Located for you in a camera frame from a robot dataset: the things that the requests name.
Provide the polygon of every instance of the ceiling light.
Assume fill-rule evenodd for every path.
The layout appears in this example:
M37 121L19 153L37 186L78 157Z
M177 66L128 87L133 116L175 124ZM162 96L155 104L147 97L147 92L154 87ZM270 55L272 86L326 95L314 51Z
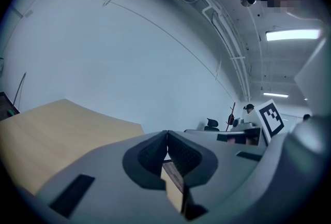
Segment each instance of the ceiling light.
M263 93L263 95L267 95L267 96L277 96L277 97L284 97L287 98L288 95L287 94L272 94L272 93Z
M320 36L318 29L303 29L303 30L286 30L266 32L267 40L284 40L284 39L318 39Z

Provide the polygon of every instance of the table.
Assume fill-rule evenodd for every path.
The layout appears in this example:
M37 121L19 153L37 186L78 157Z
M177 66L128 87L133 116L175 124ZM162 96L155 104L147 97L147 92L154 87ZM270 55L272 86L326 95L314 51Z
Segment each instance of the table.
M143 134L140 124L63 99L1 121L0 157L14 183L36 194L87 152Z

